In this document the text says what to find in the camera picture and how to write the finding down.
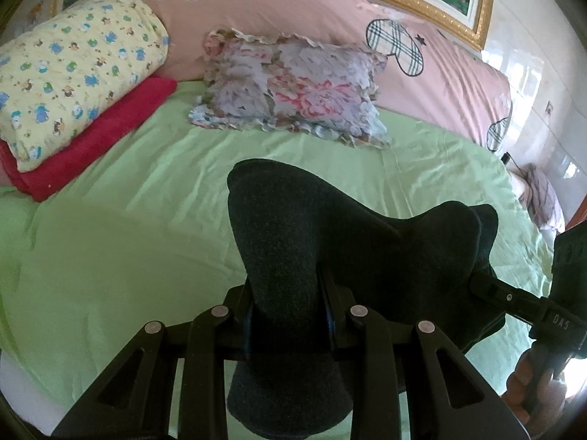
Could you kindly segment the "person's right hand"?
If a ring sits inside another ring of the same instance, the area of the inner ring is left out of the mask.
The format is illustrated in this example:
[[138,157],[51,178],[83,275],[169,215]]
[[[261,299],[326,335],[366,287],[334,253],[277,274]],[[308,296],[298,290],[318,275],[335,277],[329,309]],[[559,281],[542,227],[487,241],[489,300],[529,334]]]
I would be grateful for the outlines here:
[[513,411],[531,437],[546,432],[562,415],[567,385],[555,378],[552,368],[544,370],[536,387],[537,407],[529,412],[524,406],[531,381],[535,377],[535,361],[546,352],[544,346],[534,342],[519,357],[514,370],[506,380],[502,400]]

